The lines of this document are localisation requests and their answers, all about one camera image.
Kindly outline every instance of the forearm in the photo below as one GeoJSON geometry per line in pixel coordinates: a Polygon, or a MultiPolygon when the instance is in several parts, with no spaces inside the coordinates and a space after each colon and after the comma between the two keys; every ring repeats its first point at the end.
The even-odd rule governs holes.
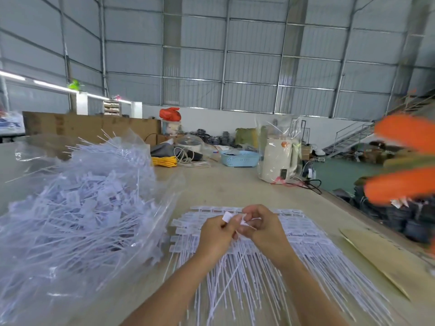
{"type": "Polygon", "coordinates": [[[329,301],[317,281],[294,252],[280,266],[281,274],[292,293],[302,326],[346,326],[339,309],[329,301]]]}
{"type": "Polygon", "coordinates": [[[193,256],[121,326],[174,326],[182,319],[188,303],[213,266],[206,258],[193,256]]]}

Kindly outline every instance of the yellow cable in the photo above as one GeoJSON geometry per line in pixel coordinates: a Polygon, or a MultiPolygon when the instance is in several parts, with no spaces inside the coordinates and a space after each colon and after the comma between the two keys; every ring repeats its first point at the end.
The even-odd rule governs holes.
{"type": "Polygon", "coordinates": [[[166,157],[151,157],[154,166],[162,167],[175,167],[177,165],[177,158],[175,156],[166,157]]]}

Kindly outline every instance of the blue plastic basket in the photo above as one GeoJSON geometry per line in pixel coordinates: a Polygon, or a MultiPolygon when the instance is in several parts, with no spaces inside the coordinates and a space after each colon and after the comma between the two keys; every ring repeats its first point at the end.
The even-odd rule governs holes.
{"type": "Polygon", "coordinates": [[[229,156],[226,153],[231,152],[221,152],[220,160],[224,165],[229,167],[255,167],[260,158],[258,153],[252,151],[239,151],[237,156],[229,156]]]}

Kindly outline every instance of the fluorescent light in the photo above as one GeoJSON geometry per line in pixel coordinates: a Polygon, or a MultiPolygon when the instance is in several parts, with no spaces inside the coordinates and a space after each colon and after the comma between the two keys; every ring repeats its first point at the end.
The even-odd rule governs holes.
{"type": "Polygon", "coordinates": [[[33,82],[35,82],[37,85],[40,85],[40,86],[49,87],[49,88],[53,88],[53,89],[56,89],[56,90],[66,91],[68,93],[74,93],[74,94],[78,93],[77,90],[69,89],[69,88],[66,88],[66,87],[61,87],[61,86],[54,85],[52,83],[48,83],[48,82],[44,82],[44,81],[33,80],[33,82]]]}
{"type": "Polygon", "coordinates": [[[104,101],[110,101],[110,98],[99,96],[99,95],[88,94],[87,96],[90,97],[90,98],[96,98],[96,99],[101,99],[101,100],[104,100],[104,101]]]}
{"type": "Polygon", "coordinates": [[[0,76],[6,76],[8,78],[15,79],[15,80],[26,81],[26,78],[24,76],[17,76],[15,74],[3,72],[3,71],[0,71],[0,76]]]}

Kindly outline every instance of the red plastic bag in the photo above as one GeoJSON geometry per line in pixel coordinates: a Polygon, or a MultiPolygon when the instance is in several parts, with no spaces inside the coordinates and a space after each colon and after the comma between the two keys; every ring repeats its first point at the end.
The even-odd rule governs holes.
{"type": "Polygon", "coordinates": [[[178,112],[179,107],[170,107],[169,109],[161,109],[159,116],[166,121],[180,121],[181,114],[178,112]]]}

